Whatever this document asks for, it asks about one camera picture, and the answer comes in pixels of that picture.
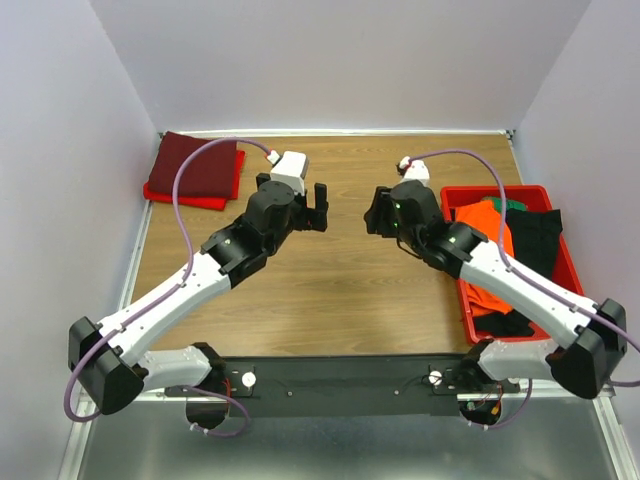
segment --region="clothes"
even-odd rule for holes
[[[187,157],[209,140],[167,132],[149,175],[149,189],[171,195],[173,180]],[[236,143],[223,142],[198,155],[180,181],[185,197],[230,198],[235,175]]]
[[[507,210],[507,225],[513,239],[514,258],[551,279],[562,233],[560,210],[544,213]]]
[[[511,310],[507,314],[493,312],[473,317],[476,332],[484,332],[493,337],[531,337],[535,332],[529,323],[529,319],[517,310]]]
[[[500,208],[502,208],[502,199],[500,197],[484,197],[483,200],[491,200],[493,202],[493,208],[496,209],[496,212],[500,212]],[[527,206],[522,202],[517,202],[516,200],[509,200],[507,198],[507,210],[522,210],[527,211]]]
[[[483,200],[472,205],[456,209],[456,221],[484,233],[490,240],[498,241],[500,231],[500,214],[493,208],[491,200]],[[509,228],[504,230],[505,251],[513,256],[513,244]],[[485,289],[465,283],[471,314],[476,316],[493,312],[509,313],[513,307]]]
[[[230,200],[238,198],[238,191],[240,188],[240,172],[244,164],[245,152],[236,152],[235,173],[233,179],[233,191],[231,192]],[[147,200],[160,203],[172,203],[171,195],[153,192],[149,186],[149,182],[145,183],[142,187],[142,194]],[[178,203],[180,205],[188,205],[191,207],[206,208],[209,210],[224,210],[227,205],[227,199],[221,197],[178,197]]]

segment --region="black cloth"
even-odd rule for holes
[[[551,280],[562,233],[560,210],[539,213],[510,208],[507,226],[515,259]]]
[[[507,226],[511,231],[515,259],[551,279],[562,233],[560,210],[538,213],[510,208]],[[473,323],[476,331],[494,337],[531,337],[535,333],[529,326],[529,319],[516,310],[474,317]]]

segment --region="green cloth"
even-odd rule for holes
[[[500,211],[500,207],[502,207],[502,200],[500,200],[500,197],[484,197],[483,200],[491,200],[493,202],[493,208],[496,209],[496,212]],[[507,210],[510,208],[513,208],[515,210],[522,210],[523,212],[527,211],[527,206],[524,203],[507,199]]]

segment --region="gray wall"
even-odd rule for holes
[[[85,0],[0,2],[0,478],[57,478],[67,330],[115,308],[157,135]]]
[[[640,337],[640,4],[594,0],[516,134],[524,180],[547,187],[586,292],[627,308]],[[616,379],[638,379],[630,352]],[[640,391],[616,405],[640,458]]]
[[[513,128],[588,0],[91,0],[159,130]]]

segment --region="wooden tabletop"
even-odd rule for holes
[[[329,229],[293,232],[267,266],[174,327],[155,349],[205,341],[222,355],[314,355],[449,352],[468,349],[452,279],[401,252],[391,239],[367,235],[362,219],[376,186],[393,186],[405,155],[467,148],[488,159],[507,184],[520,179],[504,136],[287,137],[269,147],[304,152],[307,188],[326,183]],[[247,147],[240,198],[224,212],[182,207],[195,248],[244,212],[255,176],[268,172],[262,153]],[[429,159],[431,187],[489,185],[471,157]],[[134,299],[186,261],[170,205],[154,204]]]

